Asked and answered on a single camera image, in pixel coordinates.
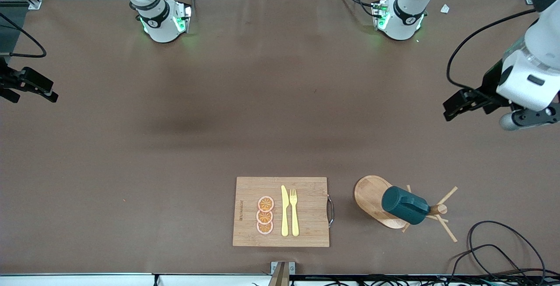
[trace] yellow knife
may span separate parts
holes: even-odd
[[[289,205],[288,191],[286,191],[285,186],[282,186],[282,236],[284,237],[288,237],[288,215],[286,215],[286,211]]]

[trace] mug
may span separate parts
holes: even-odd
[[[430,206],[426,200],[396,186],[385,191],[381,205],[387,213],[406,220],[412,225],[420,224],[430,212]]]

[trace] mug handle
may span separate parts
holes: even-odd
[[[428,214],[430,212],[430,206],[420,200],[416,200],[410,196],[405,196],[402,198],[402,203],[411,206],[416,209],[419,213]]]

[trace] orange slice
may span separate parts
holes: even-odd
[[[260,233],[260,234],[269,234],[272,232],[272,229],[274,228],[274,223],[270,223],[270,224],[256,224],[256,230]]]
[[[256,211],[256,221],[259,224],[268,225],[272,222],[272,212],[261,212],[260,210]]]
[[[270,196],[263,196],[259,199],[258,207],[261,212],[270,212],[274,208],[274,200]]]

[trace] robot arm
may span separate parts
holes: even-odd
[[[560,103],[560,0],[533,0],[539,18],[492,69],[484,75],[478,91],[460,90],[444,103],[444,115],[457,115],[482,107],[486,114],[500,107],[512,112],[500,119],[512,131],[558,122]]]
[[[174,0],[130,0],[140,14],[144,31],[160,43],[176,39],[187,32],[192,9]]]
[[[383,0],[374,9],[374,26],[395,40],[406,40],[420,29],[430,0]]]

